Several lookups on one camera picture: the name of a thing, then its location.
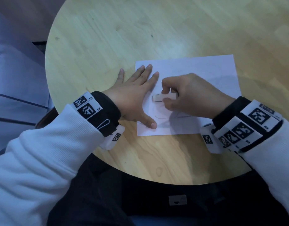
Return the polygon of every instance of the wooden table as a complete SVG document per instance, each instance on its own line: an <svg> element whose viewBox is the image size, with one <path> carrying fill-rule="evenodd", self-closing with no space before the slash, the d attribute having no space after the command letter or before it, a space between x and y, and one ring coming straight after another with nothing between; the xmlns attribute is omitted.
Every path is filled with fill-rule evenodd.
<svg viewBox="0 0 289 226"><path fill-rule="evenodd" d="M50 31L46 72L56 109L111 87L135 61L234 54L242 94L289 119L289 0L67 0ZM124 137L94 154L139 178L213 183L250 168L235 153L210 154L199 135Z"/></svg>

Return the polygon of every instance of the person's left hand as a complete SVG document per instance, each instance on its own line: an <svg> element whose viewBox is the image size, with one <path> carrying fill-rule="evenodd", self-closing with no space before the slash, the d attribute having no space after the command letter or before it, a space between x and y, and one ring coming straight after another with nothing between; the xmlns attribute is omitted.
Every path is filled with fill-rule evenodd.
<svg viewBox="0 0 289 226"><path fill-rule="evenodd" d="M146 68L141 66L124 83L124 69L120 69L115 84L108 90L103 91L118 107L121 116L128 121L140 121L148 128L156 129L157 124L149 117L142 108L143 99L148 91L156 84L159 72L156 72L149 80L153 66Z"/></svg>

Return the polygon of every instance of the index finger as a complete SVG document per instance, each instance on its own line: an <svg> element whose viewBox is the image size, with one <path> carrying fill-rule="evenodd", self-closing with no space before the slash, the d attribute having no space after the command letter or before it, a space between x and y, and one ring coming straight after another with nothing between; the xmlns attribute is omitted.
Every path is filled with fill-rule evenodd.
<svg viewBox="0 0 289 226"><path fill-rule="evenodd" d="M169 93L171 87L177 89L178 87L178 77L168 77L162 79L162 94L167 94Z"/></svg>

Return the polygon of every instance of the qr code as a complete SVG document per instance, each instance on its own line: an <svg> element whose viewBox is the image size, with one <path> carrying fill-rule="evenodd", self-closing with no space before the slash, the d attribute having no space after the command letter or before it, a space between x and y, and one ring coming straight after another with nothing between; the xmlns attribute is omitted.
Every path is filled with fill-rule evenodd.
<svg viewBox="0 0 289 226"><path fill-rule="evenodd" d="M228 131L224 134L225 138L228 139L231 143L235 144L241 139L237 137L232 131Z"/></svg>
<svg viewBox="0 0 289 226"><path fill-rule="evenodd" d="M75 102L73 102L74 106L76 108L78 108L79 106L81 106L83 103L85 103L87 101L87 99L85 98L85 96L81 96L80 98L78 98Z"/></svg>
<svg viewBox="0 0 289 226"><path fill-rule="evenodd" d="M94 108L87 103L86 105L82 106L80 109L77 110L79 112L79 114L82 115L83 118L85 118L86 120L91 117L93 114L96 113L96 111L94 110Z"/></svg>
<svg viewBox="0 0 289 226"><path fill-rule="evenodd" d="M112 139L112 141L117 141L120 138L121 134L120 133L116 133L116 135L114 136L114 138Z"/></svg>
<svg viewBox="0 0 289 226"><path fill-rule="evenodd" d="M249 128L244 123L240 122L237 126L235 126L232 131L236 133L239 137L242 139L245 139L246 137L250 136L254 131Z"/></svg>
<svg viewBox="0 0 289 226"><path fill-rule="evenodd" d="M228 140L226 140L224 136L221 136L221 137L219 138L219 140L220 140L220 142L224 145L224 147L229 147L229 146L231 146L231 143L230 143Z"/></svg>
<svg viewBox="0 0 289 226"><path fill-rule="evenodd" d="M213 144L213 141L211 140L209 135L204 135L202 137L207 144Z"/></svg>
<svg viewBox="0 0 289 226"><path fill-rule="evenodd" d="M269 108L269 107L267 107L267 106L265 106L265 105L263 105L263 104L260 104L260 107L261 107L263 110L266 110L268 113L271 113L271 114L274 114L274 113L275 113L274 110L272 110L271 108Z"/></svg>
<svg viewBox="0 0 289 226"><path fill-rule="evenodd" d="M248 114L248 116L259 124L264 124L270 118L268 114L259 108L254 109L250 114Z"/></svg>

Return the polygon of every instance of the white sweatshirt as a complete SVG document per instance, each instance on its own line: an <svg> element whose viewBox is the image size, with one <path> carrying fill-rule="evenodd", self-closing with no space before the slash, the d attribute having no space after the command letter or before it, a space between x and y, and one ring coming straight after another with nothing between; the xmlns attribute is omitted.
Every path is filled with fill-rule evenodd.
<svg viewBox="0 0 289 226"><path fill-rule="evenodd" d="M69 105L50 125L10 141L0 156L0 225L45 225L79 167L103 141ZM289 213L289 122L242 156Z"/></svg>

